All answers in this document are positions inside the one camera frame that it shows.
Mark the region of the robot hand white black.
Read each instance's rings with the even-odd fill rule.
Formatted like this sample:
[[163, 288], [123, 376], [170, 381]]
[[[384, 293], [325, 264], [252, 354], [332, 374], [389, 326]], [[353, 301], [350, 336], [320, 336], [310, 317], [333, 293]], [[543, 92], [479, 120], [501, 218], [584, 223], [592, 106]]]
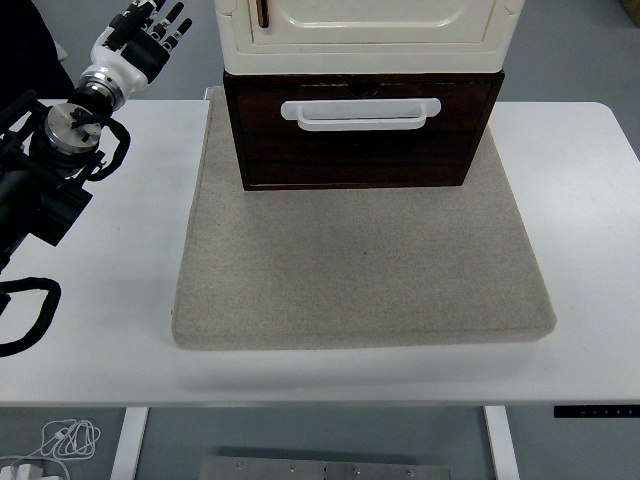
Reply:
[[192, 25], [184, 3], [163, 12], [163, 1], [133, 1], [95, 41], [82, 82], [107, 89], [115, 103], [144, 90], [160, 74]]

